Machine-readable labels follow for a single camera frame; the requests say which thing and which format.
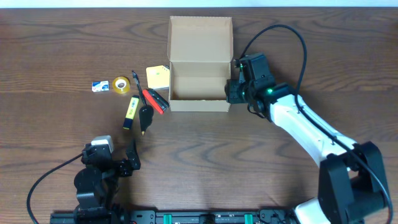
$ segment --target white plastic part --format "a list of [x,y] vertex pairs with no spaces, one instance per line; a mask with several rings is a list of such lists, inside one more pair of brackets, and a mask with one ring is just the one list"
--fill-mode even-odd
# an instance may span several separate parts
[[[342,143],[353,149],[354,140],[347,138],[332,128],[321,117],[314,113],[298,96],[298,103],[303,107],[314,121],[336,136]],[[342,147],[333,143],[323,132],[316,128],[302,113],[299,113],[294,95],[287,95],[279,98],[278,101],[270,106],[271,120],[279,127],[287,131],[312,157],[319,166],[321,161],[326,159],[329,154],[340,155],[346,152]]]
[[302,224],[330,224],[323,214],[317,198],[297,205],[294,212],[298,221]]
[[97,145],[102,145],[102,144],[107,144],[109,146],[109,151],[112,153],[113,152],[113,142],[112,142],[112,137],[111,136],[98,136],[95,137],[91,141],[92,146],[97,146]]

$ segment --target roll of tape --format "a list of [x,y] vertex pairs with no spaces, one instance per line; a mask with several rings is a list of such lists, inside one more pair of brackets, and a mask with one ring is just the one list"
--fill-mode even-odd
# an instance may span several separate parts
[[126,77],[117,77],[112,83],[113,89],[116,93],[123,94],[130,91],[130,83]]

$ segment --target blue and white eraser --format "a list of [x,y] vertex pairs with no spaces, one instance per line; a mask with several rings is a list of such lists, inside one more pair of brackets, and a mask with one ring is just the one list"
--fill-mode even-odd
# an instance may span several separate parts
[[93,90],[93,92],[108,91],[109,90],[109,81],[93,82],[91,89]]

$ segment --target yellow highlighter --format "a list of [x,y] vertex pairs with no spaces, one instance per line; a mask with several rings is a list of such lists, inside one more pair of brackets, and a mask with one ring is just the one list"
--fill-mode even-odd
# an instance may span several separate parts
[[139,102],[139,96],[132,96],[129,104],[129,108],[127,109],[126,118],[124,119],[123,128],[130,130],[132,126],[132,121],[134,119],[134,115],[136,113]]

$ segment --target wood grain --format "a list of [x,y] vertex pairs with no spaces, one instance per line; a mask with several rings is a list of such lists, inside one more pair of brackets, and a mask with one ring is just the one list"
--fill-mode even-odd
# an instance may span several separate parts
[[[142,169],[121,181],[117,197],[126,206],[257,209],[316,196],[318,169],[308,154],[243,105],[229,113],[156,114],[141,137],[138,122],[133,133],[121,128],[133,86],[126,96],[91,92],[92,81],[168,64],[168,18],[176,15],[232,16],[236,57],[264,27],[297,28],[308,47],[302,96],[336,129],[380,147],[398,203],[397,9],[1,9],[0,223],[29,223],[32,184],[105,134],[115,157],[137,139]],[[266,53],[276,79],[295,84],[302,49],[293,34],[270,31],[251,52]],[[40,183],[32,197],[39,222],[75,208],[73,178],[82,168],[73,162]]]

